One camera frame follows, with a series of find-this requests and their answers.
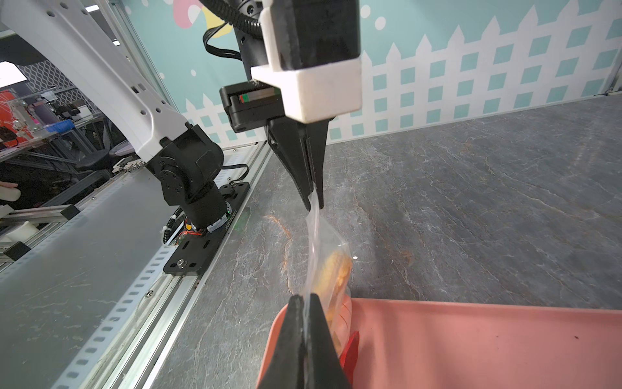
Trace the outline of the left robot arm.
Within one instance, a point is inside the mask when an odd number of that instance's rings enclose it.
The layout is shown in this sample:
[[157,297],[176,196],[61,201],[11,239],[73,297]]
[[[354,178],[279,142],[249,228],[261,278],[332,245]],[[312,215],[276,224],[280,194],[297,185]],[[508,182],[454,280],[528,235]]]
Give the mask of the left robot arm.
[[[329,123],[362,106],[356,1],[207,1],[236,32],[247,81],[220,90],[235,132],[263,127],[305,207],[323,207]],[[1,21],[50,60],[124,134],[165,201],[217,230],[232,206],[215,178],[221,148],[172,109],[79,1],[4,1]]]

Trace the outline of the clear resealable bag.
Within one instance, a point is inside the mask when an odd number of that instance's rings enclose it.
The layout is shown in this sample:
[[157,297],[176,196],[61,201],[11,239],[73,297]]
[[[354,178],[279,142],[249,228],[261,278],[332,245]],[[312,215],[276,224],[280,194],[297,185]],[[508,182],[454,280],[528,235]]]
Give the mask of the clear resealable bag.
[[303,296],[316,294],[330,331],[335,351],[343,353],[351,336],[351,297],[348,287],[353,257],[348,243],[322,215],[317,190],[309,195],[305,221],[309,252]]

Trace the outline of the pink tray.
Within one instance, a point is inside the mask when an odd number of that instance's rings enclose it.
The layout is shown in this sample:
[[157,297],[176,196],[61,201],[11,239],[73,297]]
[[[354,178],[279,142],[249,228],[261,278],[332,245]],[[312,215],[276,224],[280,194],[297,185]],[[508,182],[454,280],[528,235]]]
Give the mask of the pink tray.
[[620,311],[348,298],[356,388],[618,388]]

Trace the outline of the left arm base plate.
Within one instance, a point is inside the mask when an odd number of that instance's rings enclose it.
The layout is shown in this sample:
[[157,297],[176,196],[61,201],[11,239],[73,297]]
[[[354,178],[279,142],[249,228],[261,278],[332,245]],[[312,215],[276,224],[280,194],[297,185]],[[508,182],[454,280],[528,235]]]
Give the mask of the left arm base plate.
[[215,259],[220,245],[225,241],[228,230],[233,226],[234,219],[249,193],[248,182],[222,186],[224,199],[228,206],[225,223],[218,229],[183,238],[177,249],[165,264],[163,272],[173,276],[201,276],[209,269]]

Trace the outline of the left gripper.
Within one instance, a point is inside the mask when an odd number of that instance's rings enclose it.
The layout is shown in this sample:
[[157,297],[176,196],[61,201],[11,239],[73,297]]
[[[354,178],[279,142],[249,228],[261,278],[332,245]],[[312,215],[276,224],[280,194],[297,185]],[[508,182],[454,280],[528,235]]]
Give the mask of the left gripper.
[[363,105],[359,9],[358,1],[264,1],[257,16],[240,8],[234,21],[265,56],[249,66],[248,82],[220,90],[223,107],[236,133],[267,125],[307,211],[311,191],[323,191],[330,120]]

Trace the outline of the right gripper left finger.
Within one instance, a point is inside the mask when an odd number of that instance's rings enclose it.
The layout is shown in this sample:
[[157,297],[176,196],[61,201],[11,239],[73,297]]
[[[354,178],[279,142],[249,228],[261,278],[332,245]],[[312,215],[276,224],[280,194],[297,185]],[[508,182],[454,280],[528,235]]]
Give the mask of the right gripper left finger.
[[305,386],[304,299],[294,295],[277,338],[270,364],[258,388],[303,388]]

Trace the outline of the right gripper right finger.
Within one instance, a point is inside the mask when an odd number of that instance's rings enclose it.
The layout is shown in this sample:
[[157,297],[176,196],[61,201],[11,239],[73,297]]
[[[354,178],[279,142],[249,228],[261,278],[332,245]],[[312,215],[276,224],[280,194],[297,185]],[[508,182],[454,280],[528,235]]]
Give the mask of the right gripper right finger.
[[305,303],[305,351],[306,388],[351,388],[315,293]]

